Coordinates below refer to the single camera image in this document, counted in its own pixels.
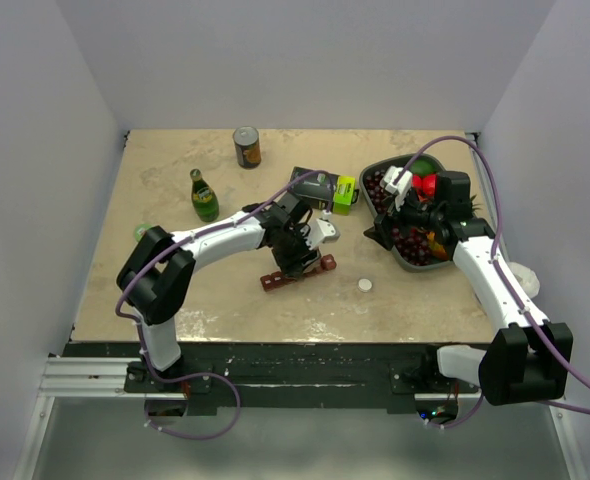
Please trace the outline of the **clear jar lid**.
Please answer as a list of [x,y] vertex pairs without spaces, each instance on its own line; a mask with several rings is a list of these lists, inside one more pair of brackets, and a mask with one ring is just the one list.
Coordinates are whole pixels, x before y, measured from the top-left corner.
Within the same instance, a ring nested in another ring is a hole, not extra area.
[[371,280],[367,279],[367,278],[360,278],[358,280],[357,283],[357,287],[358,289],[363,292],[363,293],[367,293],[370,292],[373,288],[373,283]]

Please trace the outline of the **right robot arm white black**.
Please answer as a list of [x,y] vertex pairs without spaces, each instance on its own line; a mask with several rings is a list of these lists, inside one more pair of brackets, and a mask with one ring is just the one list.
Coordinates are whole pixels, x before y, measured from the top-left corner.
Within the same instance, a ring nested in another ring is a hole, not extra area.
[[391,250],[396,235],[433,234],[469,281],[495,331],[484,350],[438,348],[436,359],[420,369],[423,386],[441,393],[461,380],[479,387],[494,406],[561,398],[572,333],[566,324],[550,322],[515,279],[493,244],[495,232],[475,213],[469,176],[439,172],[431,195],[417,189],[413,174],[400,167],[389,167],[374,181],[381,203],[365,236]]

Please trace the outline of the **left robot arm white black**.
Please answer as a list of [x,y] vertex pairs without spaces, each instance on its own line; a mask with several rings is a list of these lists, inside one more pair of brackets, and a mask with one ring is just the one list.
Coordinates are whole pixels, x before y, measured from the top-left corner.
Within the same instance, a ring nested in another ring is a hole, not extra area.
[[211,225],[175,233],[156,226],[144,234],[117,276],[121,296],[115,311],[136,322],[152,386],[171,392],[181,383],[174,317],[192,276],[229,256],[267,247],[283,277],[304,277],[320,266],[320,245],[338,234],[329,212],[313,220],[310,213],[303,201],[286,193]]

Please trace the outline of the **dark red grapes bunch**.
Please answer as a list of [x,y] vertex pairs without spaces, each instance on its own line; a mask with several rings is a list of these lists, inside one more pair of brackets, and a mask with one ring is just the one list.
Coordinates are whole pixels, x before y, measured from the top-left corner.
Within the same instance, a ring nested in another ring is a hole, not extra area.
[[[366,193],[375,208],[376,216],[384,213],[384,201],[392,199],[392,196],[379,185],[382,178],[382,170],[375,171],[363,178]],[[434,241],[434,234],[431,232],[412,228],[407,233],[404,233],[394,228],[392,236],[394,239],[392,250],[396,251],[405,262],[412,266],[427,267],[448,260],[444,247]]]

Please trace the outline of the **grey fruit tray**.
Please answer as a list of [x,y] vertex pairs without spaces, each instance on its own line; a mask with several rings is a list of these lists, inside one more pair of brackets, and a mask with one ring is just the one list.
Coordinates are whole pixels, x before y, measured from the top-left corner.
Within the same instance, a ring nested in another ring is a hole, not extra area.
[[460,241],[473,237],[493,239],[489,223],[477,215],[479,204],[471,193],[471,178],[446,170],[434,157],[422,154],[410,168],[411,188],[401,208],[394,194],[380,185],[391,168],[402,168],[409,154],[366,167],[359,177],[373,224],[363,235],[390,251],[409,272],[423,272],[447,265]]

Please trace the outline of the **red apple right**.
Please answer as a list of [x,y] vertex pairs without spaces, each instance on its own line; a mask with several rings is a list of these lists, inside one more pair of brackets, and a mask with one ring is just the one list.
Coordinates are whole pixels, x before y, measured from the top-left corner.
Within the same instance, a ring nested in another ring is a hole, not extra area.
[[433,199],[436,193],[438,175],[436,173],[425,176],[414,175],[412,186],[420,199]]

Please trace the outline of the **black green product box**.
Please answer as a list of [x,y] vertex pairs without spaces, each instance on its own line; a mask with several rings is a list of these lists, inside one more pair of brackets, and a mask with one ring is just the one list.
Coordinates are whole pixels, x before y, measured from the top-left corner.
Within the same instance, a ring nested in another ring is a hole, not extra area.
[[331,204],[334,215],[348,215],[360,194],[355,178],[319,170],[292,185],[290,191],[313,209],[327,210]]

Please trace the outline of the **green lime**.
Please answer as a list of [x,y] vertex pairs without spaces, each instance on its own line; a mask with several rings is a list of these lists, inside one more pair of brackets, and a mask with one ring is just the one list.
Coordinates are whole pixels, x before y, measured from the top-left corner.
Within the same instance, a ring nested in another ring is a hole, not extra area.
[[420,157],[410,166],[410,171],[413,175],[424,178],[436,172],[434,164],[426,158]]

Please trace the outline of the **small pineapple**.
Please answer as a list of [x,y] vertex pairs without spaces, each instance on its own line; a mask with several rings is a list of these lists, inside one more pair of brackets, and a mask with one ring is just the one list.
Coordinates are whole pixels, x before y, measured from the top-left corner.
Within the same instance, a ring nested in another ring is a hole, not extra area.
[[473,217],[480,217],[482,215],[483,204],[477,201],[477,195],[472,195],[469,198],[468,207]]

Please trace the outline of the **green glass bottle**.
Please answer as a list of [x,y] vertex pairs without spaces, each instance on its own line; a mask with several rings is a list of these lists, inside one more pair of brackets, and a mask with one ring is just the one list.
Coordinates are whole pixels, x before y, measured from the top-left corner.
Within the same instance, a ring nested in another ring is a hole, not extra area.
[[190,178],[191,199],[196,214],[203,222],[215,221],[219,217],[219,202],[214,190],[204,180],[199,169],[192,169]]

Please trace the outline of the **orange labelled tin can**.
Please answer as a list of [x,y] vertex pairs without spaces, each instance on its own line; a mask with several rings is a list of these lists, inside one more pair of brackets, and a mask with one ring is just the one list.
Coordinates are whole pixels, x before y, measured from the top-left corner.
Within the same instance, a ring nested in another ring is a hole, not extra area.
[[261,163],[259,132],[251,126],[237,128],[233,133],[238,165],[254,169]]

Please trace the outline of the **white paper cup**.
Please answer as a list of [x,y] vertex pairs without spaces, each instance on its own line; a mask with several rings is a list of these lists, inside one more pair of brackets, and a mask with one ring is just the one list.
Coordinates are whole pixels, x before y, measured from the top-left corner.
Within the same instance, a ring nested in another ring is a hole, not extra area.
[[509,262],[508,266],[526,295],[530,299],[535,298],[539,294],[541,288],[536,273],[532,269],[517,262]]

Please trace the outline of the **small green lidded jar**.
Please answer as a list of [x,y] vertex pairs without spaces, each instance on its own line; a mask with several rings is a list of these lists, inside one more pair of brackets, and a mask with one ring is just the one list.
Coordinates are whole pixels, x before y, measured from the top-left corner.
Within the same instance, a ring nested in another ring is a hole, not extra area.
[[152,226],[149,224],[146,224],[146,223],[138,225],[134,229],[134,232],[133,232],[133,237],[134,237],[135,241],[139,242],[144,237],[144,235],[147,233],[147,231],[151,228],[152,228]]

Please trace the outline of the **black mounting base plate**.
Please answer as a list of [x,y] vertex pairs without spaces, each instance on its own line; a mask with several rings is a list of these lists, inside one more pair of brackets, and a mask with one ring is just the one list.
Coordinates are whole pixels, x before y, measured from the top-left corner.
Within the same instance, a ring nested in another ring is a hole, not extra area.
[[74,342],[66,358],[117,360],[128,394],[184,400],[191,415],[220,407],[375,409],[411,413],[421,394],[475,392],[437,367],[437,347],[422,343],[183,342],[180,360],[152,376],[136,342]]

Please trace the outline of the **aluminium frame rail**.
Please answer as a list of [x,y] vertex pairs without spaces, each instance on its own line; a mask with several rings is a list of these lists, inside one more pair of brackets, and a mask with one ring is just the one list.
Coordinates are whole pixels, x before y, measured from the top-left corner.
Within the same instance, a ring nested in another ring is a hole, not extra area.
[[249,408],[384,409],[414,400],[438,398],[452,380],[413,378],[404,362],[373,359],[319,359],[311,353],[282,359],[230,357],[191,364],[182,381],[153,379],[143,364],[123,358],[54,358],[48,361],[42,390],[62,397],[126,395],[154,400],[190,400],[206,406]]

